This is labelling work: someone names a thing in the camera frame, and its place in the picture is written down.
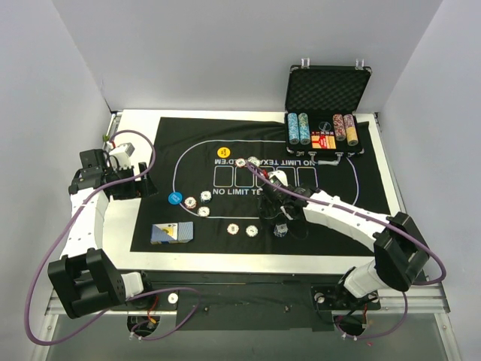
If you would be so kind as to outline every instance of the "blue poker chip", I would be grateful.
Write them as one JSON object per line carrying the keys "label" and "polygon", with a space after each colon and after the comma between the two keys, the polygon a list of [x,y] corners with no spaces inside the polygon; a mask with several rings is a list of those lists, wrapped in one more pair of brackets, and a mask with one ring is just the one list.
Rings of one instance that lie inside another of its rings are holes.
{"label": "blue poker chip", "polygon": [[171,204],[171,205],[178,205],[179,203],[182,202],[182,194],[179,193],[179,192],[172,192],[171,194],[169,194],[168,196],[168,202]]}

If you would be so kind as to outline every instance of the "poker chip case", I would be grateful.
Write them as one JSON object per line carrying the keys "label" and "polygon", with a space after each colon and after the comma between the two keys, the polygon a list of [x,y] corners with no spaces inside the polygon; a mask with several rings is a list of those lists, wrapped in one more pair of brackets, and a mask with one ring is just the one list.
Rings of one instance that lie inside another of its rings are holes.
{"label": "poker chip case", "polygon": [[[335,140],[333,116],[352,114],[358,134],[358,123],[353,113],[361,101],[371,73],[371,68],[367,66],[291,66],[284,117],[288,153],[304,158],[362,153],[361,139],[355,146],[349,146],[347,140]],[[291,113],[307,114],[311,137],[309,144],[289,143],[288,114]]]}

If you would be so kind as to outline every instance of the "black bracket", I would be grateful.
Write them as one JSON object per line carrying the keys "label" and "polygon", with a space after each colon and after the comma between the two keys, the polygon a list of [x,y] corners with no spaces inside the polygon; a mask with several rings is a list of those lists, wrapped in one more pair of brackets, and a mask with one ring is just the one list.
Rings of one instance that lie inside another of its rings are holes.
{"label": "black bracket", "polygon": [[[82,169],[79,169],[68,188],[69,194],[77,194],[79,190],[97,189],[104,184],[134,176],[134,167],[114,170],[107,166],[105,152],[102,149],[91,149],[80,153]],[[147,169],[145,162],[138,163],[139,172]],[[157,193],[156,186],[147,173],[143,177],[130,182],[116,184],[104,190],[105,195],[113,199],[144,198]]]}
{"label": "black bracket", "polygon": [[[398,212],[394,217],[388,217],[388,221],[428,246],[409,215]],[[389,287],[402,292],[408,291],[428,261],[429,255],[388,228],[380,234],[374,234],[374,237],[377,274]]]}
{"label": "black bracket", "polygon": [[82,317],[126,301],[122,275],[103,250],[49,263],[48,277],[70,318]]}

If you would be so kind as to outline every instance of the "stack of poker chips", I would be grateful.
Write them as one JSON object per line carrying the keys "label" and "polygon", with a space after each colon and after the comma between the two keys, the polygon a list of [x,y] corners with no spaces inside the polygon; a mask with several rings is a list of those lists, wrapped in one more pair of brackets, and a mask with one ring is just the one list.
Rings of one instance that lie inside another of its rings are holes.
{"label": "stack of poker chips", "polygon": [[346,127],[347,144],[357,145],[359,143],[358,134],[355,131],[354,117],[351,114],[344,116],[344,127]]}
{"label": "stack of poker chips", "polygon": [[310,143],[309,120],[307,114],[287,114],[287,125],[289,128],[289,143],[296,145],[301,142],[303,145]]}
{"label": "stack of poker chips", "polygon": [[302,145],[310,143],[309,120],[305,113],[299,114],[299,138]]}
{"label": "stack of poker chips", "polygon": [[334,116],[332,117],[332,123],[334,124],[336,141],[343,141],[344,139],[346,139],[346,129],[344,128],[343,115],[334,114]]}
{"label": "stack of poker chips", "polygon": [[296,113],[287,114],[287,126],[289,127],[289,143],[292,145],[299,144],[299,124]]}

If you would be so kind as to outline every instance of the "yellow poker chip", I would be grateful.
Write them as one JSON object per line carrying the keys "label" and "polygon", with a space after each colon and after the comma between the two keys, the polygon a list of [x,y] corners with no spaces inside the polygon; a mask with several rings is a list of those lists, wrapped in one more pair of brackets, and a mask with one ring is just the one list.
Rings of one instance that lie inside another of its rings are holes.
{"label": "yellow poker chip", "polygon": [[217,150],[217,156],[219,156],[219,158],[227,158],[230,155],[231,155],[231,150],[228,149],[227,147],[222,147]]}

